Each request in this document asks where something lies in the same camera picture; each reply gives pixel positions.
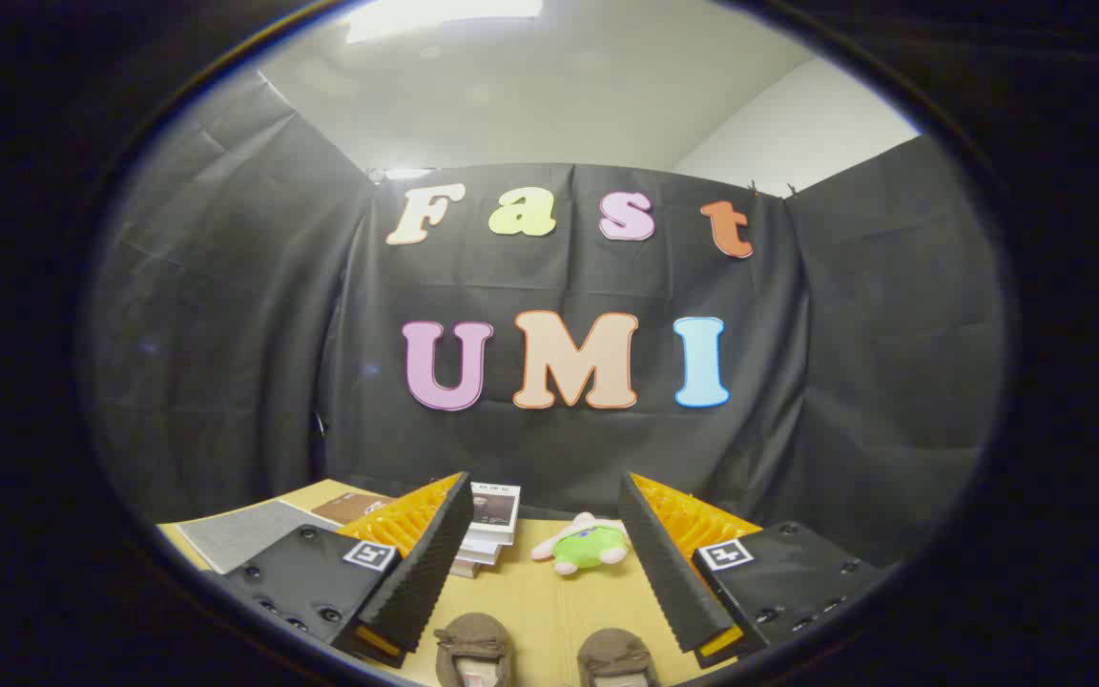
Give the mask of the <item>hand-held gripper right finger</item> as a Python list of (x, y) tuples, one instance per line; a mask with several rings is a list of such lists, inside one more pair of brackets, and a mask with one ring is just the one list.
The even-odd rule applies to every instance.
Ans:
[(618, 511), (675, 642), (701, 668), (828, 625), (886, 575), (799, 522), (754, 525), (632, 472)]

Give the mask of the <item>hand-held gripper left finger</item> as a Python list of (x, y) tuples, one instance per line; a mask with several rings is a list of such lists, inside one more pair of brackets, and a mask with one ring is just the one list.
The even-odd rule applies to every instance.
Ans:
[(469, 474), (458, 472), (349, 525), (295, 527), (227, 570), (223, 591), (271, 625), (401, 668), (471, 517)]

